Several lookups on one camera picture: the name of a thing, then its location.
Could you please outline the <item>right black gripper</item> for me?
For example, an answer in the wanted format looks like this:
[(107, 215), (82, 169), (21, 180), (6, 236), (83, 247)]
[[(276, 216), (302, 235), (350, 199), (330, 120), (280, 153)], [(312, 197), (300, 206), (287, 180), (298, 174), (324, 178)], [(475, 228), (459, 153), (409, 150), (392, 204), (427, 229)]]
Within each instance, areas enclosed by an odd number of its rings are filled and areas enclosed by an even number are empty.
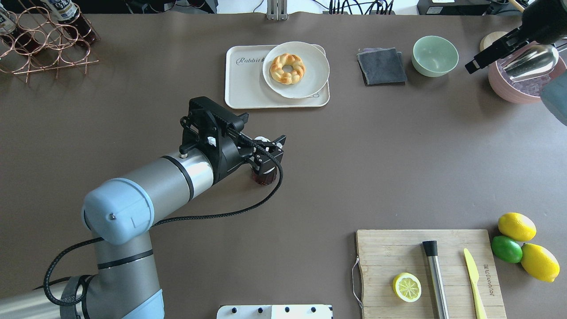
[(522, 27), (515, 28), (474, 56), (473, 60), (465, 65), (465, 68), (469, 74), (474, 74), (494, 61), (516, 52), (531, 41), (531, 32)]

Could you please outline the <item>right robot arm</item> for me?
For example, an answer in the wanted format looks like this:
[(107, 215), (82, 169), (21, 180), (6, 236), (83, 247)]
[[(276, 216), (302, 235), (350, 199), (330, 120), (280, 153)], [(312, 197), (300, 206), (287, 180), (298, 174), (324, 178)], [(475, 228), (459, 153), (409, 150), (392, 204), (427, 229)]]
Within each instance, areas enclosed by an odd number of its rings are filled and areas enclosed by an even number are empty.
[[(566, 72), (559, 60), (555, 42), (566, 36), (566, 2), (535, 0), (522, 12), (522, 24), (494, 40), (466, 64), (473, 74), (489, 68), (489, 83), (505, 101), (529, 104), (542, 101), (561, 123), (566, 123)], [(549, 75), (551, 81), (541, 85), (539, 97), (522, 93), (513, 82), (530, 81)]]

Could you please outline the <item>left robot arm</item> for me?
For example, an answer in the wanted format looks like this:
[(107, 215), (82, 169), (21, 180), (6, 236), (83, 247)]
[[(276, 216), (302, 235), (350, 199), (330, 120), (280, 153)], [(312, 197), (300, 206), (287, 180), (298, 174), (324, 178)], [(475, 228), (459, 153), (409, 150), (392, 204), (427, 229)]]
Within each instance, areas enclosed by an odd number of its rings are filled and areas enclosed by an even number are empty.
[[(2, 299), (3, 319), (162, 319), (163, 293), (149, 230), (174, 222), (170, 214), (248, 163), (259, 183), (281, 167), (282, 145), (250, 139), (235, 128), (185, 129), (179, 151), (87, 194), (83, 222), (93, 239), (61, 252), (43, 284)], [(51, 281), (55, 265), (74, 249), (93, 244), (98, 273)]]

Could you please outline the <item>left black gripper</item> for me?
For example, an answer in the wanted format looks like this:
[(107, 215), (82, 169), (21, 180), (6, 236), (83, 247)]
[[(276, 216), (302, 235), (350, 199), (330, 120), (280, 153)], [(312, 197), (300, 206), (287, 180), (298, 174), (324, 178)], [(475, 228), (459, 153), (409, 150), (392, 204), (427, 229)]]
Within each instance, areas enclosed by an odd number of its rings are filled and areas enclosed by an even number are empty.
[[(267, 174), (276, 168), (275, 162), (282, 161), (284, 152), (282, 147), (286, 142), (286, 135), (281, 135), (274, 140), (263, 136), (251, 139), (235, 129), (229, 128), (223, 135), (219, 136), (218, 158), (214, 159), (214, 183), (218, 183), (232, 174), (241, 165), (248, 163), (256, 174)], [(268, 154), (258, 151), (259, 145)]]

